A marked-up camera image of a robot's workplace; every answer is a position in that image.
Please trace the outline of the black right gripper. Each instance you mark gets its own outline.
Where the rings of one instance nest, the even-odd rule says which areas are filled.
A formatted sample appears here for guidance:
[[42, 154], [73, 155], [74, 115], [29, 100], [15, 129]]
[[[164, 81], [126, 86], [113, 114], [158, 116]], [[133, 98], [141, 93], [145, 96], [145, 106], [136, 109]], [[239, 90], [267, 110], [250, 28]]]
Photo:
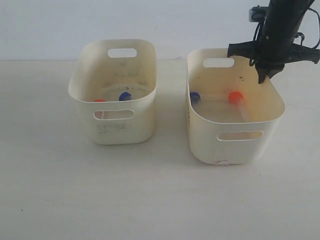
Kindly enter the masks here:
[[251, 41], [231, 43], [227, 56], [241, 56], [255, 66], [258, 84], [280, 73], [285, 64], [310, 61], [317, 64], [320, 50], [294, 41], [302, 34], [299, 27], [312, 0], [271, 0], [263, 22], [257, 22]]

